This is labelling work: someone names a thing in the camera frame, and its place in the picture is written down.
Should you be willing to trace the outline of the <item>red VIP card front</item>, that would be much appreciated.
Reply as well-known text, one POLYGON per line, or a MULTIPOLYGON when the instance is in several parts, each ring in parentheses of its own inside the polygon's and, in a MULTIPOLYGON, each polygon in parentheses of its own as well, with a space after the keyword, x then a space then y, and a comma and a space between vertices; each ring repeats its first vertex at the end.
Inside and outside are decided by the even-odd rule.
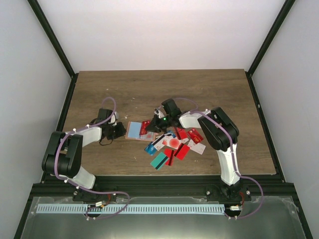
POLYGON ((149 120, 143 121, 140 128, 139 135, 146 135, 148 132, 146 131, 146 126, 150 123, 149 120))

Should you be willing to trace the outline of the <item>pink card holder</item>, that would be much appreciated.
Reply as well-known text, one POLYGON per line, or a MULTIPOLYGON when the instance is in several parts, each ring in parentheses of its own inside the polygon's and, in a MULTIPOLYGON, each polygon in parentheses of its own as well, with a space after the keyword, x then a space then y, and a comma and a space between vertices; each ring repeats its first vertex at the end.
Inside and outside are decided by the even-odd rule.
POLYGON ((157 133, 147 132, 146 134, 140 134, 142 128, 141 122, 128 122, 127 132, 125 139, 140 140, 140 141, 154 141, 157 133))

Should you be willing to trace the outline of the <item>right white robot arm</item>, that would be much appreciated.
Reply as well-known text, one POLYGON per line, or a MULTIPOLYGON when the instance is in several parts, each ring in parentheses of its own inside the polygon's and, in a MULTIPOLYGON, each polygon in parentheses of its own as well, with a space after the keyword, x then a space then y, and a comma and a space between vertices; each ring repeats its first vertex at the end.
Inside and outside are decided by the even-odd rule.
POLYGON ((151 132, 166 132, 169 127, 183 129, 200 128, 209 145, 217 151, 221 168, 220 191, 224 199, 234 200, 240 191, 240 176, 238 171, 236 147, 239 129, 221 107, 215 107, 203 112, 194 109, 181 111, 174 99, 162 102, 155 109, 154 117, 146 127, 151 132))

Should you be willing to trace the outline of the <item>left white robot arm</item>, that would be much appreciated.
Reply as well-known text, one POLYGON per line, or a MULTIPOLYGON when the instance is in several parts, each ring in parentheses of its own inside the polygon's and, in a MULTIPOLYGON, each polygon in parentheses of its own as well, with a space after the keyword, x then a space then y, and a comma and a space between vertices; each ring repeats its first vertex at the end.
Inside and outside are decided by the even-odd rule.
POLYGON ((118 118, 116 111, 100 108, 98 116, 82 129, 53 132, 42 161, 42 170, 85 188, 84 195, 90 201, 97 201, 102 195, 102 189, 95 184, 95 175, 82 166, 82 148, 94 142, 106 146, 108 144, 103 144, 103 140, 112 143, 124 136, 126 129, 118 118))

